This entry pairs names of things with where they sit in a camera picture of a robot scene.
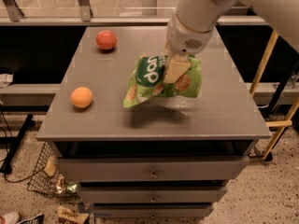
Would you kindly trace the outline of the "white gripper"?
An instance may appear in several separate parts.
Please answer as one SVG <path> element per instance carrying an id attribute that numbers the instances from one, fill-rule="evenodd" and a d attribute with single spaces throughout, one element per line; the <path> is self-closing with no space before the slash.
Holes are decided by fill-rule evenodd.
<path id="1" fill-rule="evenodd" d="M 164 83 L 175 83 L 190 67 L 189 55 L 200 53 L 213 32 L 198 33 L 187 28 L 176 15 L 172 15 L 166 30 L 166 45 L 174 54 L 166 59 Z"/>

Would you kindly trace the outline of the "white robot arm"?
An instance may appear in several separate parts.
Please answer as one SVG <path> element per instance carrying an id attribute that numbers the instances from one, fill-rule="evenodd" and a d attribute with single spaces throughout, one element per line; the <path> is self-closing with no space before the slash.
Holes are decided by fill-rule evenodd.
<path id="1" fill-rule="evenodd" d="M 299 0 L 179 0 L 167 24 L 166 51 L 196 55 L 206 46 L 219 18 L 236 3 L 250 7 L 294 50 L 299 50 Z"/>

